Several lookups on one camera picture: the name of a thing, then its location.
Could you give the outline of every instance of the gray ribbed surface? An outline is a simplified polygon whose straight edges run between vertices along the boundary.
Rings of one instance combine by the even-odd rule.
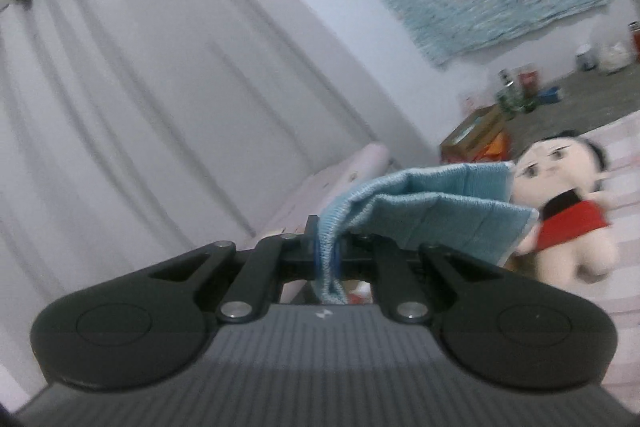
[[[615,427],[632,415],[589,386],[526,396],[470,377],[426,328],[375,306],[273,305],[226,327],[204,357],[153,388],[92,395],[54,385],[21,413],[28,426]]]

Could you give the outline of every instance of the black round pad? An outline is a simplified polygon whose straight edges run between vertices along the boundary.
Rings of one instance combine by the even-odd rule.
[[[518,278],[470,285],[441,336],[463,367],[498,385],[558,391],[600,381],[616,329],[589,301]]]
[[[31,328],[31,346],[49,378],[96,391],[162,380],[194,360],[206,338],[192,292],[145,278],[59,299]]]
[[[76,331],[96,346],[124,346],[142,338],[153,322],[148,311],[131,304],[103,304],[85,311]]]

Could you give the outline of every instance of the doll arm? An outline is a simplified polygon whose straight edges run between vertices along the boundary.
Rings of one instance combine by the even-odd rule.
[[[586,198],[589,201],[597,204],[604,212],[611,210],[615,206],[615,198],[613,194],[608,190],[598,190],[597,192],[591,192],[587,194]]]
[[[524,239],[517,245],[516,251],[514,254],[516,255],[524,255],[526,253],[532,252],[536,247],[536,242],[538,241],[538,234],[540,233],[540,222],[536,221],[535,225],[531,227],[529,233],[524,237]]]

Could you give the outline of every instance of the striped fabric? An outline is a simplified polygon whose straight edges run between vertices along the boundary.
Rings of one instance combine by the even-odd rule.
[[[602,145],[611,161],[607,188],[616,197],[609,213],[620,263],[606,279],[578,280],[569,288],[610,314],[618,327],[618,350],[605,388],[640,412],[640,111],[585,134]]]

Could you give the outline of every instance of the logo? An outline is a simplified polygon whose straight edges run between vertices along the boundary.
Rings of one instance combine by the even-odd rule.
[[[316,312],[316,317],[318,317],[319,319],[325,320],[328,319],[329,317],[331,317],[331,315],[333,315],[334,312],[329,311],[328,309],[324,309],[321,312]]]

